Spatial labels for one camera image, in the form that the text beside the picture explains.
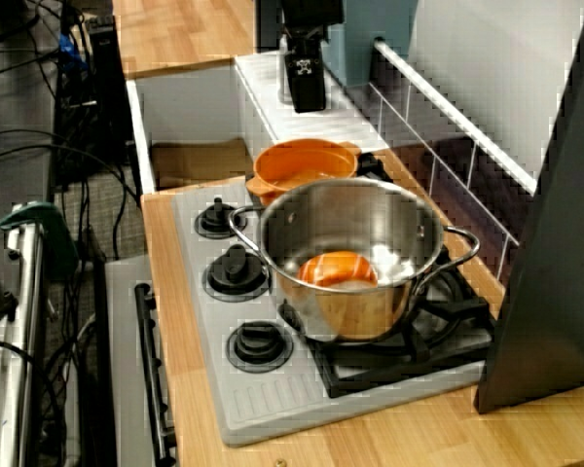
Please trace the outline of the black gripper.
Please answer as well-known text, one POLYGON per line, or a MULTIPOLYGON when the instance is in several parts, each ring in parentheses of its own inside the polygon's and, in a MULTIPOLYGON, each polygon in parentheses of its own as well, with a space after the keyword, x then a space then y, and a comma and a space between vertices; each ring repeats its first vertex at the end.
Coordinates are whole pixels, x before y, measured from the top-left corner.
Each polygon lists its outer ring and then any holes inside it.
POLYGON ((287 48, 278 51, 278 99, 297 113, 326 107, 321 43, 328 27, 345 19, 342 0, 282 0, 282 32, 287 48))

